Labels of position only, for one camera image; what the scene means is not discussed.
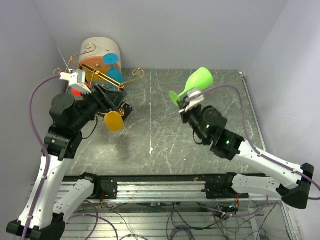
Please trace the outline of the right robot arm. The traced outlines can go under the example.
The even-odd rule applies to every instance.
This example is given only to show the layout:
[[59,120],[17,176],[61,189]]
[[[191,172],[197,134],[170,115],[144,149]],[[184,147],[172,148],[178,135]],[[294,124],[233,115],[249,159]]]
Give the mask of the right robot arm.
[[255,147],[249,140],[226,129],[228,120],[213,106],[202,108],[185,100],[178,102],[184,124],[189,124],[198,145],[210,146],[210,151],[221,159],[239,161],[263,176],[228,173],[220,186],[221,194],[231,198],[235,194],[253,193],[281,199],[285,204],[304,210],[307,207],[314,167],[280,159]]

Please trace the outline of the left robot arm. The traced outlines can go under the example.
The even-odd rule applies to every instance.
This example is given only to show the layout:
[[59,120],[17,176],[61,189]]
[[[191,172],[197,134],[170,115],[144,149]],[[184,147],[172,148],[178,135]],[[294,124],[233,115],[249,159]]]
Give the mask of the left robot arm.
[[126,95],[123,90],[109,90],[95,84],[90,93],[82,95],[82,100],[68,93],[53,98],[49,111],[53,124],[40,141],[43,154],[38,176],[22,214],[8,223],[7,233],[22,239],[59,240],[66,222],[84,200],[101,195],[101,178],[83,173],[73,188],[57,200],[65,174],[84,139],[82,128],[98,113],[116,111]]

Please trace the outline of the yellow wine glass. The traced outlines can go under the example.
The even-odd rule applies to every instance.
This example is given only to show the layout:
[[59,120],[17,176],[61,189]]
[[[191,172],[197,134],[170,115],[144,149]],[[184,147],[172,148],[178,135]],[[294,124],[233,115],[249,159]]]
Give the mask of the yellow wine glass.
[[124,126],[124,120],[117,111],[110,111],[104,115],[104,123],[109,131],[118,132]]

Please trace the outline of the green wine glass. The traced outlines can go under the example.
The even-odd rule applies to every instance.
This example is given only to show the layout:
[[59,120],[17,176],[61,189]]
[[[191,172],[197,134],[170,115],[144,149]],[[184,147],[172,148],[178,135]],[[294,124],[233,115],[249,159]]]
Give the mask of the green wine glass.
[[201,92],[211,87],[214,84],[214,78],[211,72],[205,68],[200,67],[194,73],[190,75],[185,83],[184,90],[177,94],[173,90],[169,91],[169,97],[171,101],[178,106],[178,101],[181,99],[183,95],[185,95],[190,90],[198,88]]

